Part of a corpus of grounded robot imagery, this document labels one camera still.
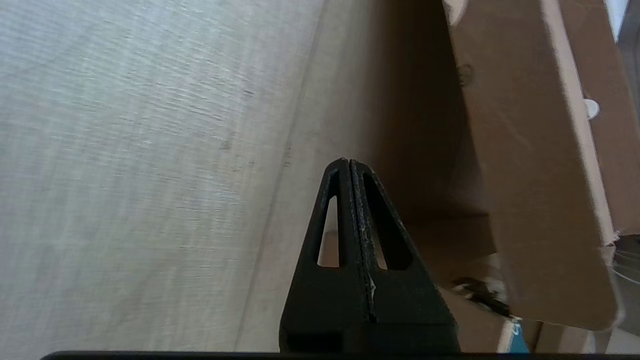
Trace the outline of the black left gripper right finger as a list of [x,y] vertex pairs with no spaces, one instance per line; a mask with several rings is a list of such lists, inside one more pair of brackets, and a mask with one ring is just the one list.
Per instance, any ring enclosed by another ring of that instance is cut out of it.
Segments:
[[350,161],[372,353],[459,353],[457,322],[375,171]]

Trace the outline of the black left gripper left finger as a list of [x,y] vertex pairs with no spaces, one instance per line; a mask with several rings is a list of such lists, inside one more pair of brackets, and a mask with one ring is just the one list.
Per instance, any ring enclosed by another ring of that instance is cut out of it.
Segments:
[[[371,309],[368,231],[356,161],[338,158],[322,175],[281,319],[282,353],[352,353]],[[329,202],[337,203],[338,266],[318,264]]]

